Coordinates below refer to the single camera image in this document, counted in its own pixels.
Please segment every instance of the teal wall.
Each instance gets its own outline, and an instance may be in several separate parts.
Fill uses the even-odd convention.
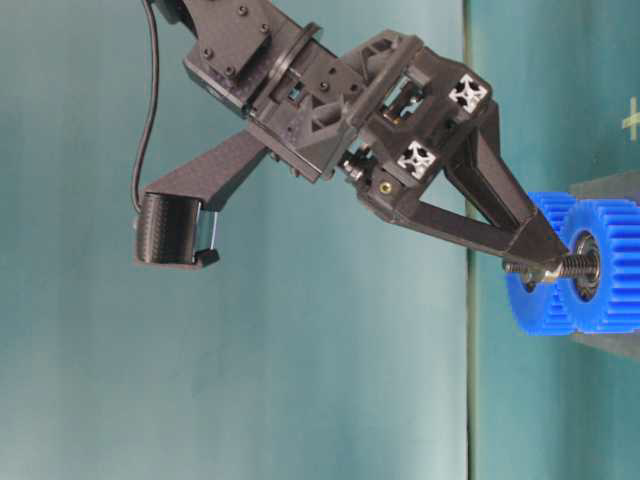
[[[530,191],[637,170],[621,129],[640,98],[637,0],[468,0],[473,66]],[[518,330],[500,263],[474,256],[476,480],[636,480],[640,365]]]
[[[458,1],[277,3],[336,52],[391,27],[462,56]],[[241,128],[186,78],[186,32],[160,38],[146,181]],[[0,61],[0,478],[466,477],[462,249],[266,161],[220,264],[136,268],[139,2],[4,2]]]

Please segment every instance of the metal shaft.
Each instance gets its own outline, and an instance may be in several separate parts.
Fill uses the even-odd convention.
[[[560,276],[576,278],[598,274],[598,257],[595,255],[568,255],[562,259]]]
[[[587,275],[597,275],[599,271],[598,257],[593,254],[567,255],[562,258],[558,277],[577,278]],[[504,262],[502,264],[506,273],[528,273],[530,267],[521,263]]]

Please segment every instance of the black cable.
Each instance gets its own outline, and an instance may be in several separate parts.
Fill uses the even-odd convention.
[[[147,16],[147,22],[149,23],[149,36],[151,39],[151,97],[149,98],[149,111],[147,112],[147,119],[144,124],[144,130],[140,137],[140,143],[138,145],[138,153],[136,155],[135,163],[133,164],[133,174],[131,177],[131,201],[133,202],[133,208],[136,212],[142,211],[142,205],[140,202],[140,173],[142,172],[142,165],[144,164],[144,157],[147,153],[147,147],[149,146],[149,138],[151,137],[151,131],[153,130],[153,124],[156,119],[156,112],[158,110],[158,87],[160,82],[160,54],[158,46],[158,25],[156,23],[156,17],[151,8],[152,0],[141,0],[144,7],[145,14]]]

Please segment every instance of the robotic arm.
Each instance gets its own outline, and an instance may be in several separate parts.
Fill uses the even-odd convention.
[[[311,183],[343,171],[386,222],[502,257],[534,281],[561,274],[569,252],[501,159],[491,86],[465,65],[391,30],[337,57],[316,24],[269,0],[155,4],[195,36],[190,77],[247,127],[144,189],[139,262],[215,262],[212,243],[198,246],[204,220],[271,152]],[[420,200],[441,172],[486,223]]]

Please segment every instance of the blue gear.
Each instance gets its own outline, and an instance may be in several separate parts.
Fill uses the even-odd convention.
[[[559,233],[575,198],[566,193],[531,193],[533,203]],[[568,335],[575,331],[575,323],[559,295],[556,284],[539,284],[527,291],[520,275],[507,274],[507,291],[511,309],[520,327],[530,335]]]
[[[563,279],[560,295],[579,330],[629,333],[640,328],[640,208],[629,200],[584,200],[569,212],[561,238],[574,248],[589,232],[600,249],[600,284],[584,301]]]

